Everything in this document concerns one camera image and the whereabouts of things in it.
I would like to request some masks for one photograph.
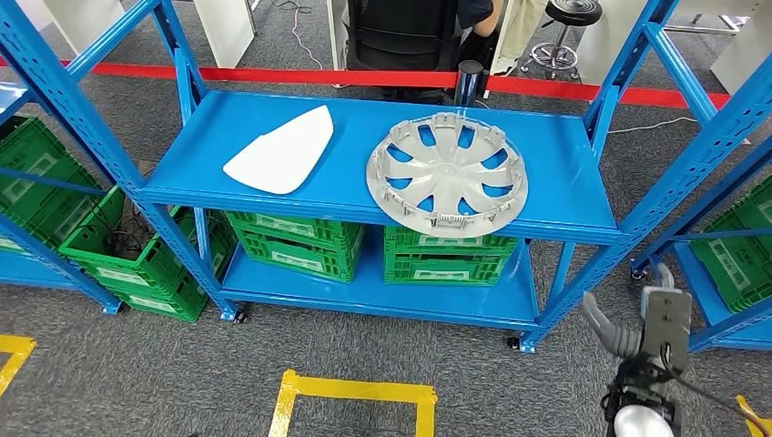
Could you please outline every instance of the gray carpet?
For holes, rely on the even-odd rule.
[[[302,3],[313,10],[300,16],[300,35],[329,67],[324,3]],[[194,6],[176,7],[199,63],[213,65]],[[292,13],[263,0],[255,18],[259,35],[243,66],[313,67],[290,33]],[[551,40],[555,31],[539,31],[533,41]],[[55,29],[46,29],[45,35],[59,55],[71,56]],[[673,39],[705,87],[720,90],[708,68],[726,39]],[[168,63],[148,21],[108,60]],[[672,87],[655,59],[646,60],[635,83]],[[210,85],[283,94],[377,96],[357,87]],[[158,160],[178,132],[173,82],[88,76],[82,88],[135,159]],[[586,108],[581,102],[501,95],[488,103],[574,114]],[[40,113],[35,106],[26,110]],[[685,115],[682,110],[619,107],[612,128]],[[46,123],[66,136],[49,118]],[[631,210],[695,132],[696,125],[679,122],[609,137],[601,169],[618,218]],[[716,181],[747,151],[742,147],[710,180]],[[533,244],[541,300],[558,250],[552,242]],[[591,248],[582,247],[574,267],[591,253]],[[614,320],[636,326],[640,285],[630,281],[627,266],[620,266],[596,290],[599,303]],[[287,368],[321,377],[433,385],[439,396],[438,436],[604,435],[598,403],[617,361],[598,347],[577,311],[534,355],[507,350],[507,332],[501,330],[266,305],[250,305],[249,314],[244,325],[219,322],[211,305],[195,324],[138,311],[108,317],[73,292],[0,287],[0,332],[28,335],[38,342],[0,398],[0,435],[267,435],[281,373]],[[692,357],[686,377],[727,400],[743,393],[757,412],[772,417],[770,359],[772,355],[763,352],[702,352]],[[747,435],[742,421],[727,417],[709,401],[677,386],[672,392],[685,409],[686,436]],[[414,432],[414,421],[415,411],[407,405],[299,398],[289,435],[405,436]]]

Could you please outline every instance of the black stool seat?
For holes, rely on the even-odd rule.
[[[550,0],[546,13],[564,25],[593,25],[601,19],[603,8],[596,0]]]

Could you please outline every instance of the yellow tape marking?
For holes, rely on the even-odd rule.
[[[767,432],[772,433],[772,419],[761,419],[760,417],[756,416],[756,414],[753,412],[753,410],[750,409],[750,406],[746,402],[746,398],[744,398],[742,395],[737,395],[737,403],[740,404],[740,408],[745,410],[747,413],[751,414],[753,417],[755,417],[759,423],[761,423],[761,426],[763,426]],[[748,430],[750,431],[750,435],[753,437],[762,437],[764,434],[756,427],[755,424],[753,424],[751,421],[746,419],[746,426],[748,427]]]
[[[0,335],[0,352],[11,354],[11,357],[5,362],[5,366],[0,369],[0,396],[8,388],[8,384],[11,383],[19,368],[26,361],[26,357],[34,348],[35,342],[29,337]]]
[[[414,403],[416,437],[434,435],[434,404],[437,403],[437,394],[432,386],[311,378],[298,376],[294,370],[288,369],[281,378],[269,437],[287,436],[292,407],[295,405],[295,397],[299,394],[332,399]]]

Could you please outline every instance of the red stripe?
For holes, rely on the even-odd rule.
[[[132,64],[97,64],[91,73],[103,76],[144,77],[174,79],[173,66],[142,66]],[[453,88],[456,74],[453,72],[423,71],[336,71],[336,70],[272,70],[266,68],[201,68],[206,80],[257,82],[271,84],[345,84],[355,86],[418,86]],[[567,100],[593,100],[599,86],[574,84],[553,80],[524,77],[498,77],[488,79],[488,90],[524,96],[560,98]],[[709,94],[716,107],[722,107],[729,95]],[[686,107],[678,91],[659,88],[628,87],[620,102],[627,105],[650,107]]]

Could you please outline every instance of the shelf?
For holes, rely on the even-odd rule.
[[[733,316],[734,313],[721,300],[721,296],[718,295],[716,290],[716,285],[702,263],[695,256],[689,244],[678,242],[673,245],[673,249],[681,272],[686,277],[692,296],[695,298],[697,307],[700,309],[703,319],[705,319],[708,326],[716,325]],[[734,349],[772,350],[772,319],[740,330],[713,346]]]
[[[335,128],[320,162],[286,196],[247,187],[222,167],[258,135],[319,105]],[[391,126],[461,110],[506,132],[525,161],[529,194],[500,234],[605,244],[618,230],[581,118],[337,98],[208,91],[142,189],[159,204],[393,224],[375,204],[365,166]]]
[[[0,284],[74,289],[72,283],[37,259],[0,251]]]
[[[511,330],[530,330],[536,326],[531,261],[525,244],[518,245],[515,253],[521,257],[511,256],[498,284],[464,287],[385,284],[380,242],[380,233],[371,232],[351,284],[255,262],[239,247],[220,293],[232,300],[317,310]]]

